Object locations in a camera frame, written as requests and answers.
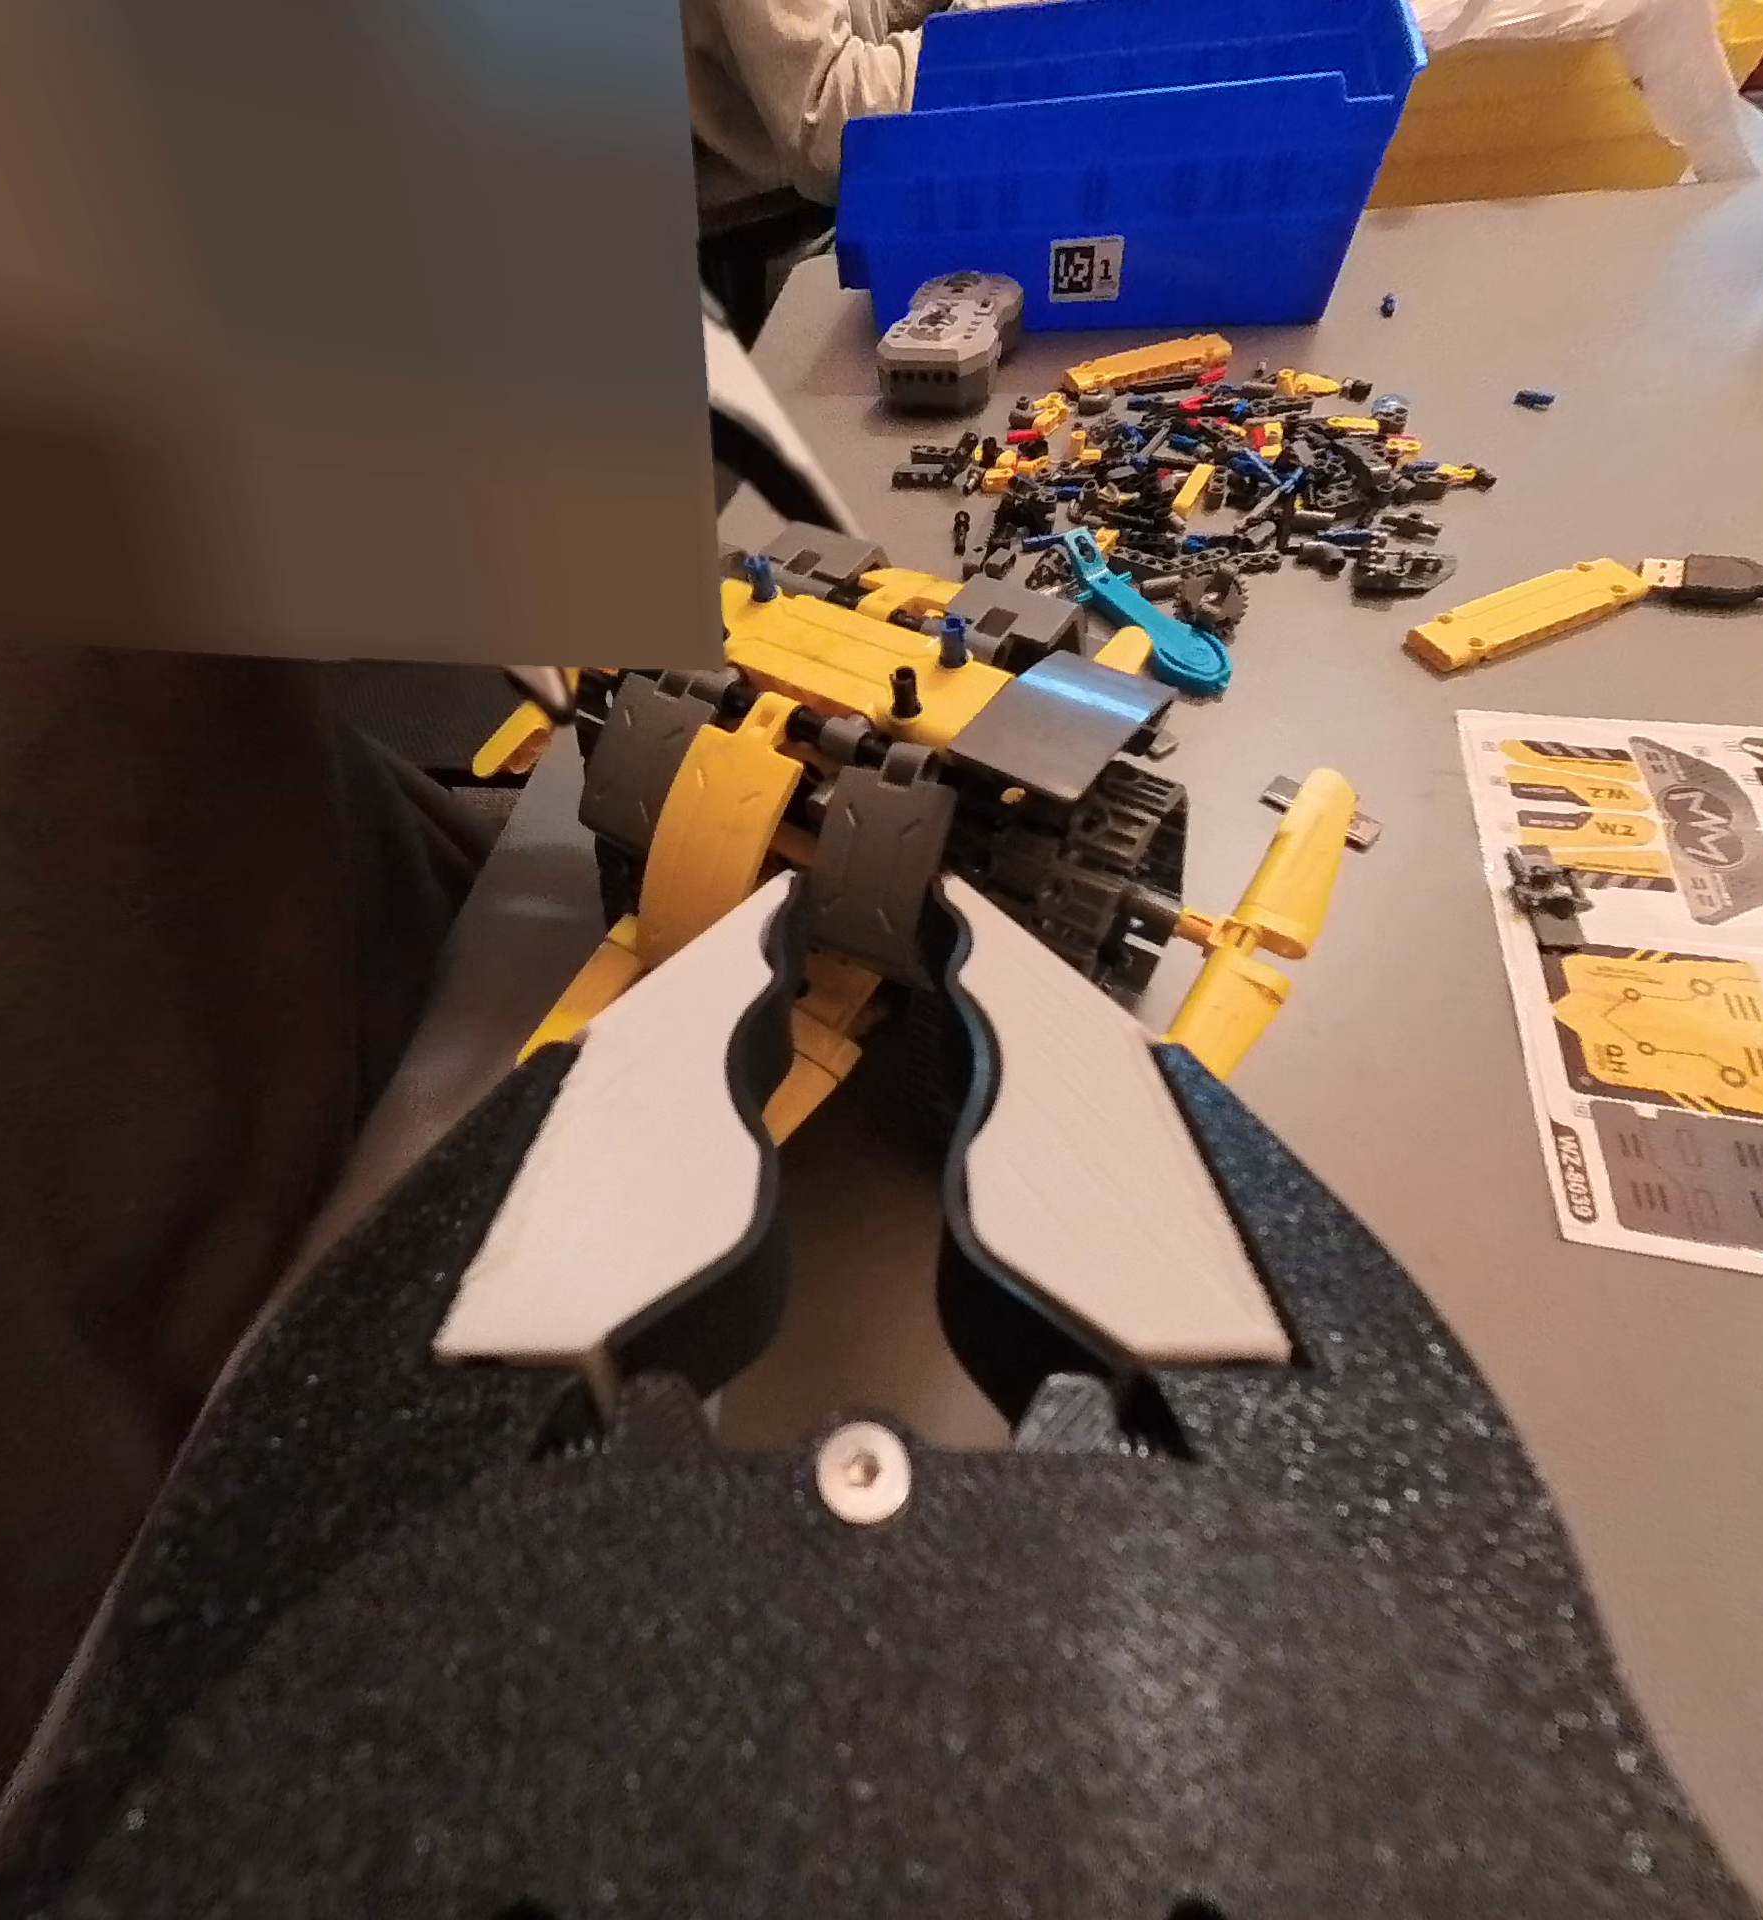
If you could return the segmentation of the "person's brown clothing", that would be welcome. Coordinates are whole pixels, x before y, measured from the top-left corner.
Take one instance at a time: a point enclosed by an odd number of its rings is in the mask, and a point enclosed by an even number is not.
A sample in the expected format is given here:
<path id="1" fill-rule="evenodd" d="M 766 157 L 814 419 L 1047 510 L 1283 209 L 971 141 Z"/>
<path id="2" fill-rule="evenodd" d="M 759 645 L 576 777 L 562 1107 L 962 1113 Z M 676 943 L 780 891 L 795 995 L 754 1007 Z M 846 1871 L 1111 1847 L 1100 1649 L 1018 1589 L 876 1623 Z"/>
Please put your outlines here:
<path id="1" fill-rule="evenodd" d="M 0 644 L 0 1796 L 497 831 L 321 667 Z"/>

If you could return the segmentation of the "pile of small toy parts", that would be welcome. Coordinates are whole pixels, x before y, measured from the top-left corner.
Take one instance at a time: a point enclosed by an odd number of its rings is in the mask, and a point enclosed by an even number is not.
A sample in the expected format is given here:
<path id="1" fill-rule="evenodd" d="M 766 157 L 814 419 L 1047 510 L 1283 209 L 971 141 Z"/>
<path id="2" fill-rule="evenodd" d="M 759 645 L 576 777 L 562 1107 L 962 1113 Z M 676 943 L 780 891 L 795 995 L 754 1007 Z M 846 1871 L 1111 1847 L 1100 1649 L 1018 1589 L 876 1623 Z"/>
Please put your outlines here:
<path id="1" fill-rule="evenodd" d="M 1358 377 L 1264 363 L 1244 379 L 1223 363 L 1084 372 L 893 459 L 893 492 L 946 503 L 965 581 L 1066 596 L 1080 585 L 1068 540 L 1082 535 L 1149 599 L 1290 565 L 1361 598 L 1414 598 L 1450 571 L 1441 503 L 1496 484 L 1485 465 L 1431 457 L 1409 402 Z"/>

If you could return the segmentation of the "yellow long toy panel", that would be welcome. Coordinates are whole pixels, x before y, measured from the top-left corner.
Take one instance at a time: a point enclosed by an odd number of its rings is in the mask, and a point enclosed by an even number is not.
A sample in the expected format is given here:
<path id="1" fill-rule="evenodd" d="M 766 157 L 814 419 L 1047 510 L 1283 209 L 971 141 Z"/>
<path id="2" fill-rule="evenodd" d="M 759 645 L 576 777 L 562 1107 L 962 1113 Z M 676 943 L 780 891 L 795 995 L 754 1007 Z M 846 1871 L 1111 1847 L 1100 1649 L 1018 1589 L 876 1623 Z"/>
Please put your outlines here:
<path id="1" fill-rule="evenodd" d="M 1583 561 L 1437 613 L 1411 630 L 1404 651 L 1434 674 L 1458 674 L 1585 630 L 1649 594 L 1639 570 Z"/>
<path id="2" fill-rule="evenodd" d="M 1089 392 L 1135 392 L 1184 386 L 1218 376 L 1233 358 L 1229 339 L 1217 333 L 1190 336 L 1137 349 L 1085 358 L 1061 372 L 1059 389 L 1082 398 Z"/>

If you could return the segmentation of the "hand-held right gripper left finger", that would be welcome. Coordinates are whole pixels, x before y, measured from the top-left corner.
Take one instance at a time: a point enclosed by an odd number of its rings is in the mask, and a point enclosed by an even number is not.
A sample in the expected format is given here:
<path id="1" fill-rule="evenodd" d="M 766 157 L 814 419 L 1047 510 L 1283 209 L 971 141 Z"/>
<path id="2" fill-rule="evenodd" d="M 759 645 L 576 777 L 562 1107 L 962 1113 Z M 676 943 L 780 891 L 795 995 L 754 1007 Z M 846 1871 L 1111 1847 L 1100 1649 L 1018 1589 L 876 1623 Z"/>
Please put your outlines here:
<path id="1" fill-rule="evenodd" d="M 604 1417 L 649 1374 L 713 1409 L 773 1342 L 764 1110 L 795 1060 L 799 877 L 663 962 L 639 946 L 607 933 L 528 1039 L 524 1063 L 560 1080 L 431 1344 L 451 1368 L 572 1372 Z"/>

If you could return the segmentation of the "yellow grey sticker sheet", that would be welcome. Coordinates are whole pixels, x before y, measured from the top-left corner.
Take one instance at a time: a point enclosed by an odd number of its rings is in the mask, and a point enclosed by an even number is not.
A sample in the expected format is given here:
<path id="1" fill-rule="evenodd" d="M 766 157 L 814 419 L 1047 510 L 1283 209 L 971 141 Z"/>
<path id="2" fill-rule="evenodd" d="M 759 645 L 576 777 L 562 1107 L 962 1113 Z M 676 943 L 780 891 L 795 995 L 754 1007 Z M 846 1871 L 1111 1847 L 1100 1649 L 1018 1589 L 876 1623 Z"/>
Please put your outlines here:
<path id="1" fill-rule="evenodd" d="M 1568 1242 L 1763 1277 L 1763 726 L 1455 721 Z M 1502 851 L 1591 900 L 1541 953 Z"/>

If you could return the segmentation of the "teal toy separator tool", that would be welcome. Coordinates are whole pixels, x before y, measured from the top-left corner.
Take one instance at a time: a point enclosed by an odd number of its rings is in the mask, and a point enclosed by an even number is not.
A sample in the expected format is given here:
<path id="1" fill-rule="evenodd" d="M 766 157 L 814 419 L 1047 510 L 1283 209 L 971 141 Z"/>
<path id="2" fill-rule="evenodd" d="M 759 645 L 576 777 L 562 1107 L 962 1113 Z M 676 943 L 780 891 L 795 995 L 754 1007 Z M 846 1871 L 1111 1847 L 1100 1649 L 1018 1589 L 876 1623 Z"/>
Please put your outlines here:
<path id="1" fill-rule="evenodd" d="M 1227 645 L 1211 631 L 1165 612 L 1130 579 L 1115 573 L 1096 536 L 1073 526 L 1059 539 L 1078 599 L 1096 612 L 1119 636 L 1137 630 L 1146 636 L 1144 664 L 1162 685 L 1197 700 L 1220 698 L 1233 679 Z"/>

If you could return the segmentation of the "yellow grey toy tracked vehicle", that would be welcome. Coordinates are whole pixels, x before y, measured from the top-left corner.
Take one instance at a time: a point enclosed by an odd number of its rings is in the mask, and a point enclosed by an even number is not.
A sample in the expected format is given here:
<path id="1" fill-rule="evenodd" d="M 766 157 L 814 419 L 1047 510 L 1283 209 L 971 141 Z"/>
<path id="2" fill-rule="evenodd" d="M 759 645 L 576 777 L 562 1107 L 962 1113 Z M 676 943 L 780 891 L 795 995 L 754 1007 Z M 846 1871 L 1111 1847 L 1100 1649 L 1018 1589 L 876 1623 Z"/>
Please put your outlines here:
<path id="1" fill-rule="evenodd" d="M 1274 958 L 1315 946 L 1358 808 L 1347 781 L 1300 783 L 1236 906 L 1178 896 L 1189 796 L 1149 765 L 1177 746 L 1171 715 L 1197 702 L 1146 667 L 1146 636 L 1085 650 L 1085 615 L 991 579 L 893 570 L 795 529 L 796 547 L 725 561 L 717 671 L 576 671 L 582 828 L 600 864 L 605 935 L 627 924 L 646 965 L 713 928 L 778 874 L 806 881 L 829 783 L 907 742 L 940 757 L 957 820 L 923 921 L 933 987 L 811 946 L 790 1015 L 792 1067 L 766 1106 L 790 1137 L 888 1023 L 901 1032 L 910 1101 L 946 1137 L 965 1097 L 965 1039 L 940 987 L 938 883 L 971 883 L 1132 1013 L 1172 945 L 1205 958 L 1165 1044 L 1227 1080 L 1291 992 Z"/>

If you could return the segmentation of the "small black toy part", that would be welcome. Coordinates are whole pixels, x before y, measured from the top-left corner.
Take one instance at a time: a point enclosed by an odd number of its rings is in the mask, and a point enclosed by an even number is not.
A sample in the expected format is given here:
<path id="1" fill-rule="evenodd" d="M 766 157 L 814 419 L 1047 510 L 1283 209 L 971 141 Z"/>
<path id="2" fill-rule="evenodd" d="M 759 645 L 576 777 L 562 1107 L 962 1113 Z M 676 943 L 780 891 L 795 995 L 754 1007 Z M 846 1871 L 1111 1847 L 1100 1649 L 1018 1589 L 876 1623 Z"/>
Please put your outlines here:
<path id="1" fill-rule="evenodd" d="M 1583 916 L 1591 908 L 1579 876 L 1549 849 L 1520 845 L 1502 851 L 1510 896 L 1541 953 L 1583 949 Z"/>

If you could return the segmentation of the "blue plastic bin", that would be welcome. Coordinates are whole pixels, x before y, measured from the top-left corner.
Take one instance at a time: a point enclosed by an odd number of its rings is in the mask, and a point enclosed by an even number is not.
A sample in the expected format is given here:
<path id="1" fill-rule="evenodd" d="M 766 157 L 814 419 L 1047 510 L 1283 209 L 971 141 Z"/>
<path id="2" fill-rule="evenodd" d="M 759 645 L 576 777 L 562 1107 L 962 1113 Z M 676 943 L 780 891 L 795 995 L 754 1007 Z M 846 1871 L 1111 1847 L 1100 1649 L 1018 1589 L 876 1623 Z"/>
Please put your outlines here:
<path id="1" fill-rule="evenodd" d="M 878 328 L 957 270 L 1031 333 L 1312 325 L 1424 64 L 1404 2 L 937 12 L 911 110 L 846 126 L 839 285 Z"/>

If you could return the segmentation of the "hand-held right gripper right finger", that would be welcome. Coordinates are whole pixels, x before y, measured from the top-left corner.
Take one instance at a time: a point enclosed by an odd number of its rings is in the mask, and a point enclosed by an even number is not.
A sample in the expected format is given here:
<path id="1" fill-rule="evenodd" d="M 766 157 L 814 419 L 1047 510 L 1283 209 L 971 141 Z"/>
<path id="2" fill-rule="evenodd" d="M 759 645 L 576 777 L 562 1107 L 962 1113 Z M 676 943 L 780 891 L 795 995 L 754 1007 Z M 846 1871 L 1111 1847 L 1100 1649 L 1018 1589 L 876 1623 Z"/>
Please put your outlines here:
<path id="1" fill-rule="evenodd" d="M 1009 1421 L 1051 1378 L 1281 1368 L 1291 1330 L 1132 1013 L 940 880 L 966 1089 L 943 1166 L 940 1323 Z"/>

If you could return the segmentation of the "small dark grey toy part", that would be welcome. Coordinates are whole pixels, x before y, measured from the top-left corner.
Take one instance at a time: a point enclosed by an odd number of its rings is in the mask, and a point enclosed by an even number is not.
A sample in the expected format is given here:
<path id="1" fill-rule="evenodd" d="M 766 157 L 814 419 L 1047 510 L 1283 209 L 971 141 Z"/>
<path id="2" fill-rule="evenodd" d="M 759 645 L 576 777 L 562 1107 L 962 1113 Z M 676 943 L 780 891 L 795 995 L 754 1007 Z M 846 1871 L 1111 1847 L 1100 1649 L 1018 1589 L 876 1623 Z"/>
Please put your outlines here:
<path id="1" fill-rule="evenodd" d="M 1297 802 L 1300 781 L 1278 777 L 1261 793 L 1261 805 L 1286 816 Z M 1380 821 L 1355 808 L 1346 829 L 1346 847 L 1352 851 L 1374 851 L 1380 839 Z"/>

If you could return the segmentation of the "grey brick motor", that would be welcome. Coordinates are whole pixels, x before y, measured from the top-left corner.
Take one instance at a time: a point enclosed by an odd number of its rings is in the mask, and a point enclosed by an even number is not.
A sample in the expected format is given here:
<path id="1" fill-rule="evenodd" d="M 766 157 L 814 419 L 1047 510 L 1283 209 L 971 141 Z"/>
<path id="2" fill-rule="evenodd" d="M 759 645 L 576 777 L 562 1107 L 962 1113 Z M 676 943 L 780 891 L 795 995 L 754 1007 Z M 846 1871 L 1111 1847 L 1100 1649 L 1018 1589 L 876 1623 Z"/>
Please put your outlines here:
<path id="1" fill-rule="evenodd" d="M 973 413 L 1018 344 L 1023 290 L 1013 276 L 961 270 L 925 280 L 876 344 L 878 398 L 896 416 Z"/>

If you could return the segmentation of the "grey toy panel part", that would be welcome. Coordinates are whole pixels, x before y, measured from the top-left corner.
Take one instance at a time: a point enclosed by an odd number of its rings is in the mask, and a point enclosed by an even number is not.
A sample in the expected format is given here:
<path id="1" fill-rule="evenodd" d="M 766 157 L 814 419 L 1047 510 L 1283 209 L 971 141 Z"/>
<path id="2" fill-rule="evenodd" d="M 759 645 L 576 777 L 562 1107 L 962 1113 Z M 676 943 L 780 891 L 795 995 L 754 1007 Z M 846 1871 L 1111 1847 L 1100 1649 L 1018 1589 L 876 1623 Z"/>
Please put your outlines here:
<path id="1" fill-rule="evenodd" d="M 923 921 L 957 808 L 940 757 L 925 746 L 900 741 L 880 767 L 841 770 L 806 881 L 811 946 L 884 980 L 933 987 Z"/>

